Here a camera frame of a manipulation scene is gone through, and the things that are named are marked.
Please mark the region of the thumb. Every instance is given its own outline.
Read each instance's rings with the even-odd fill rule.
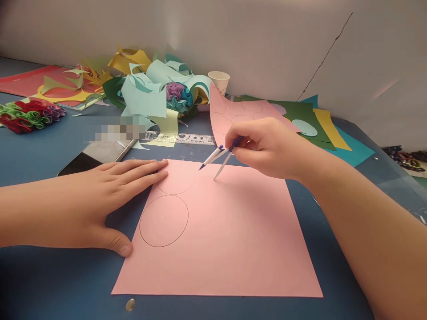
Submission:
[[[97,242],[99,248],[113,250],[122,257],[128,257],[132,252],[129,238],[116,229],[102,228]]]
[[[254,151],[246,148],[235,147],[233,148],[233,153],[237,160],[257,170],[264,160],[262,151]]]

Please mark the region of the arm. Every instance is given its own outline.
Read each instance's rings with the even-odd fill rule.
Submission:
[[[234,150],[240,161],[298,180],[313,193],[378,319],[425,319],[427,228],[421,222],[353,167],[275,119],[233,125],[226,147],[237,136],[248,137]]]
[[[106,248],[129,256],[132,243],[105,218],[167,176],[168,164],[128,160],[92,170],[0,188],[0,248],[27,244],[54,248]]]

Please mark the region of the crack in wall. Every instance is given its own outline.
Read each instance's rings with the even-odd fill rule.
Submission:
[[[338,40],[338,39],[340,38],[340,36],[342,35],[342,32],[344,31],[344,28],[346,27],[346,25],[347,25],[347,23],[348,23],[348,20],[350,20],[350,18],[351,18],[351,16],[352,16],[352,15],[353,15],[353,12],[349,15],[349,17],[348,17],[347,21],[345,22],[344,26],[343,26],[343,27],[342,27],[342,29],[341,29],[341,32],[339,33],[338,37],[336,37],[336,38],[335,38],[335,40],[334,40],[334,42],[332,43],[331,47],[329,48],[329,50],[328,50],[328,52],[327,52],[326,56],[323,58],[323,61],[321,62],[321,64],[318,66],[318,68],[317,68],[317,69],[316,69],[316,71],[314,72],[314,75],[311,77],[311,80],[308,82],[308,84],[307,84],[306,88],[303,90],[303,92],[301,93],[301,95],[298,97],[297,102],[298,102],[298,100],[302,97],[302,95],[306,92],[306,90],[307,90],[308,86],[310,85],[310,83],[313,81],[314,76],[316,75],[317,71],[319,71],[319,69],[320,69],[320,67],[322,66],[322,64],[325,62],[326,57],[328,56],[328,54],[329,54],[329,52],[331,51],[332,47],[334,46],[335,42],[337,42],[337,40]]]

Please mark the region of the fingernail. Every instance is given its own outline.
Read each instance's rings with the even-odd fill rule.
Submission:
[[[120,255],[123,257],[127,257],[128,255],[130,255],[132,251],[130,250],[130,248],[128,246],[123,246],[120,249]]]

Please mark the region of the pink paper with circles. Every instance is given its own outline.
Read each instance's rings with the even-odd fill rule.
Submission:
[[[301,131],[267,100],[233,102],[223,97],[214,84],[210,85],[210,122],[217,146],[225,145],[226,134],[231,124],[266,117],[279,119],[294,132]]]
[[[169,160],[112,294],[323,297],[285,180]]]

